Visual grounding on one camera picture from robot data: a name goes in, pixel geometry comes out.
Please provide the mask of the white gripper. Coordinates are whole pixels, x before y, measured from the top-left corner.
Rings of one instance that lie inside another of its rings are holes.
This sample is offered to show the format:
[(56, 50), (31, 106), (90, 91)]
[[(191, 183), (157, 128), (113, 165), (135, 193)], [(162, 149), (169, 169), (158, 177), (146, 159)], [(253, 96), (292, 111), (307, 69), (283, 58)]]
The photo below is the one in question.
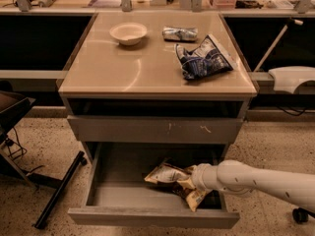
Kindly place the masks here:
[(193, 170), (191, 180), (200, 191), (215, 190), (218, 183), (217, 167), (208, 163), (199, 164)]

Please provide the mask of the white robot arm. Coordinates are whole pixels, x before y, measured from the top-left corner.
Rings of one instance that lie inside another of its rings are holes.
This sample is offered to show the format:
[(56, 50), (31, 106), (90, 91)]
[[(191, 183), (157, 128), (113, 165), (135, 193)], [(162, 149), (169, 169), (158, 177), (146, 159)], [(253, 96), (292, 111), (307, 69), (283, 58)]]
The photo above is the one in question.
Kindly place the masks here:
[(315, 175), (251, 167), (236, 160), (202, 163), (191, 175), (194, 186), (240, 196), (258, 190), (290, 204), (315, 211)]

